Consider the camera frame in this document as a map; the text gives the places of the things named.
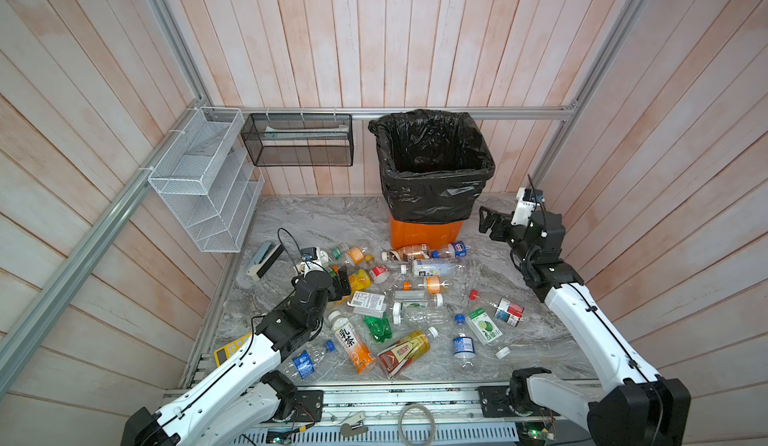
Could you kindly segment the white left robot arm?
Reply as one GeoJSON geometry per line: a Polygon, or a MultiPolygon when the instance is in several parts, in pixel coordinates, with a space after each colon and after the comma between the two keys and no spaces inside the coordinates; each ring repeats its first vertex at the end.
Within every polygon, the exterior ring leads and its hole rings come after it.
{"type": "Polygon", "coordinates": [[[123,445],[225,445],[258,423],[295,420],[297,387],[280,365],[322,330],[325,311],[351,293],[344,266],[311,269],[293,292],[256,316],[250,338],[197,385],[152,413],[126,422],[123,445]]]}

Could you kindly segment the red label yellow tea bottle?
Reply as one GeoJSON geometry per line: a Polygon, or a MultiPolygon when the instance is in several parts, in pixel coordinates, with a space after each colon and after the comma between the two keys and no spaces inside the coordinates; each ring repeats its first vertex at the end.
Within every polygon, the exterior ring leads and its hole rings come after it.
{"type": "Polygon", "coordinates": [[[431,342],[439,335],[437,328],[430,326],[426,331],[409,333],[381,351],[377,359],[386,377],[394,378],[426,354],[431,348],[431,342]]]}

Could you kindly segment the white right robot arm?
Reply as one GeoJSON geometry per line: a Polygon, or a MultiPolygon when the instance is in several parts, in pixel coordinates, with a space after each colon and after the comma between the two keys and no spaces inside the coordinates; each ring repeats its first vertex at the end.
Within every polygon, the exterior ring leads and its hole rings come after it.
{"type": "Polygon", "coordinates": [[[516,413],[556,412],[586,430],[597,445],[679,445],[691,394],[667,379],[613,326],[577,271],[561,259],[566,229],[559,214],[537,206],[522,223],[487,207],[479,230],[510,246],[510,257],[536,297],[566,326],[601,387],[560,379],[546,368],[512,373],[508,401],[516,413]]]}

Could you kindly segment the blue cap water bottle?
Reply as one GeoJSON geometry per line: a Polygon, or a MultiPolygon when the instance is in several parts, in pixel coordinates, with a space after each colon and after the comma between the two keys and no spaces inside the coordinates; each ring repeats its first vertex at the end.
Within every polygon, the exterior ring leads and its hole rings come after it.
{"type": "Polygon", "coordinates": [[[476,357],[474,340],[469,334],[467,321],[463,314],[454,316],[455,331],[452,339],[453,358],[463,370],[474,367],[476,357]]]}

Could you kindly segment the green lime label bottle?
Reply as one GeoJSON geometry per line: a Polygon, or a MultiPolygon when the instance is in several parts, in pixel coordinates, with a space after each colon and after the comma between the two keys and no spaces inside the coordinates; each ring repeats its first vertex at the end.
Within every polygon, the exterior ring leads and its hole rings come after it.
{"type": "Polygon", "coordinates": [[[468,321],[470,328],[482,344],[491,344],[503,336],[502,331],[483,308],[469,312],[468,321]]]}

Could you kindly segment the red label clear bottle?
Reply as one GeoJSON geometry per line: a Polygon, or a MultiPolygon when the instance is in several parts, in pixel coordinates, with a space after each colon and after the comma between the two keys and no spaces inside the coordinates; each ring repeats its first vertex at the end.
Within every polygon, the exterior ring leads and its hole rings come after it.
{"type": "Polygon", "coordinates": [[[468,298],[473,305],[482,308],[489,316],[512,327],[520,323],[525,311],[524,307],[503,296],[496,298],[475,289],[470,291],[468,298]]]}

